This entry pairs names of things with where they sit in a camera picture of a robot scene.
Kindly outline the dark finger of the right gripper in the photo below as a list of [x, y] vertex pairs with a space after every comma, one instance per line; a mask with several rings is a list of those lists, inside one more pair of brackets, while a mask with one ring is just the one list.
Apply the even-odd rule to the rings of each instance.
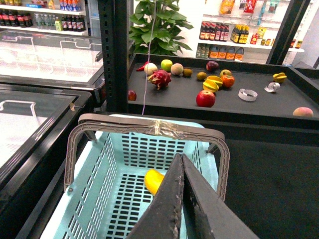
[[183, 213], [189, 239], [257, 239], [183, 154]]
[[128, 239], [178, 239], [184, 190], [184, 163], [176, 154], [151, 204]]

